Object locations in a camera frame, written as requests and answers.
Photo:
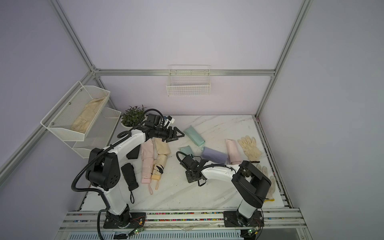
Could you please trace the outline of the pink umbrella sleeve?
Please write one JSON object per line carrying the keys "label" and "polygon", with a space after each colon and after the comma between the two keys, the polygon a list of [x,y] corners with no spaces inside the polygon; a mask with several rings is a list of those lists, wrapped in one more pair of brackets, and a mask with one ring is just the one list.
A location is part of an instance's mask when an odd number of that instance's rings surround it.
{"label": "pink umbrella sleeve", "polygon": [[142,161],[154,160],[154,145],[151,139],[141,144]]}

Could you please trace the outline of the black umbrella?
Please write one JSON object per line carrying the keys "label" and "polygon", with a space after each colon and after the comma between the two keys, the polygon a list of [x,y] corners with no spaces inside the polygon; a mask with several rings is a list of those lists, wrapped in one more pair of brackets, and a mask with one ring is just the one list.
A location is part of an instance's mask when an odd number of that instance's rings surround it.
{"label": "black umbrella", "polygon": [[130,201],[132,204],[135,203],[135,197],[133,191],[139,187],[139,183],[136,179],[135,169],[131,163],[127,163],[121,167],[123,177],[128,185],[130,191]]}

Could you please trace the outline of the yellow umbrella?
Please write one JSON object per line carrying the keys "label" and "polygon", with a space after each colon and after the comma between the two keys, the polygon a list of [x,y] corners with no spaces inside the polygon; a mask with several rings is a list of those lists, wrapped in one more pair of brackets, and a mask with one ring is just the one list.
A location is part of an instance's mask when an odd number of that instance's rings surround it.
{"label": "yellow umbrella", "polygon": [[167,155],[158,155],[157,159],[154,162],[151,179],[156,181],[155,190],[159,189],[160,179],[164,173],[167,158],[168,158]]}

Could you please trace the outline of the yellow umbrella sleeve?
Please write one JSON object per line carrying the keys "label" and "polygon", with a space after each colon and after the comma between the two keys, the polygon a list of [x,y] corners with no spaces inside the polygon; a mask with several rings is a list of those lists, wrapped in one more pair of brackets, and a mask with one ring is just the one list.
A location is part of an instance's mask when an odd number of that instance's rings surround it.
{"label": "yellow umbrella sleeve", "polygon": [[168,143],[163,142],[162,139],[155,138],[155,145],[156,145],[156,150],[158,155],[170,155],[171,150],[168,145]]}

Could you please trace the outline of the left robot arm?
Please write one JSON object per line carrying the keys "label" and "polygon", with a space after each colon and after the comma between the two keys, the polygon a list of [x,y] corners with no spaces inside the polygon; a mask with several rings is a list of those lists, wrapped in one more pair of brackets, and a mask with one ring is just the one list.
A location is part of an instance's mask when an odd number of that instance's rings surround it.
{"label": "left robot arm", "polygon": [[131,218],[129,205],[119,188],[122,173],[120,162],[149,139],[158,138],[169,143],[184,137],[185,134],[177,127],[172,127],[172,123],[172,117],[164,117],[156,109],[144,111],[130,130],[120,133],[117,142],[91,151],[88,164],[72,182],[72,191],[98,193],[106,205],[108,217],[121,223],[128,222]]}

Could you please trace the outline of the green umbrella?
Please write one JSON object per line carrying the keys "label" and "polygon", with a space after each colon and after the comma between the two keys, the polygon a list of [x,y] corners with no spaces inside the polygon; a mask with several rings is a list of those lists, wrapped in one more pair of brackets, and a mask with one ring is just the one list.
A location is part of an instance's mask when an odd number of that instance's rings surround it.
{"label": "green umbrella", "polygon": [[189,126],[184,131],[185,135],[198,147],[203,147],[205,145],[205,140],[203,137],[195,130],[193,126]]}
{"label": "green umbrella", "polygon": [[194,152],[190,146],[181,147],[181,148],[179,148],[179,151],[182,152],[183,154],[187,155],[187,156],[193,156],[194,155]]}

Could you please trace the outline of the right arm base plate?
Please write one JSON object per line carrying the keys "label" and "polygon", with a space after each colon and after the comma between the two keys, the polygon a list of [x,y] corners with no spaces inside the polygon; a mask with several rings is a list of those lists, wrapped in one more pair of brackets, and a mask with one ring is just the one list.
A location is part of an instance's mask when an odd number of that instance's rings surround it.
{"label": "right arm base plate", "polygon": [[261,211],[254,211],[251,217],[245,217],[238,211],[224,211],[225,227],[263,227],[264,218]]}

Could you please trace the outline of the black umbrella sleeve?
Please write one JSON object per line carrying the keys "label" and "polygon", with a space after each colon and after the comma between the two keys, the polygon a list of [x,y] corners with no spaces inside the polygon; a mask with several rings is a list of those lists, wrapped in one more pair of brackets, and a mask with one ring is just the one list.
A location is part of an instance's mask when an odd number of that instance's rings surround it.
{"label": "black umbrella sleeve", "polygon": [[133,150],[126,154],[128,160],[136,160],[139,158],[141,146],[136,146]]}

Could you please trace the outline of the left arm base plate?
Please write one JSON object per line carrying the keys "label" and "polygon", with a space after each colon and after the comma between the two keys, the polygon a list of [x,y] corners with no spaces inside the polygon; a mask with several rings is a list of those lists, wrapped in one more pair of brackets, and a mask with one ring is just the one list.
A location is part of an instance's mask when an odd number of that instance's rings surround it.
{"label": "left arm base plate", "polygon": [[135,229],[145,224],[147,214],[144,212],[123,214],[121,216],[106,213],[104,229]]}

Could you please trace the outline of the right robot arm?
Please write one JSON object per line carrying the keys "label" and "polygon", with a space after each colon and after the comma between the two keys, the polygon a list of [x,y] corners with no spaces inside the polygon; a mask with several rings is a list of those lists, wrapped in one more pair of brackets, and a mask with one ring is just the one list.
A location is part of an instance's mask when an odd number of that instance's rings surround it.
{"label": "right robot arm", "polygon": [[186,170],[189,183],[196,182],[199,187],[204,186],[208,180],[219,180],[232,183],[242,197],[242,201],[235,212],[236,225],[248,226],[255,219],[255,214],[262,214],[261,209],[267,200],[272,187],[272,181],[253,163],[243,161],[239,165],[226,165],[213,163],[202,157],[187,155],[181,151],[176,152],[177,160]]}

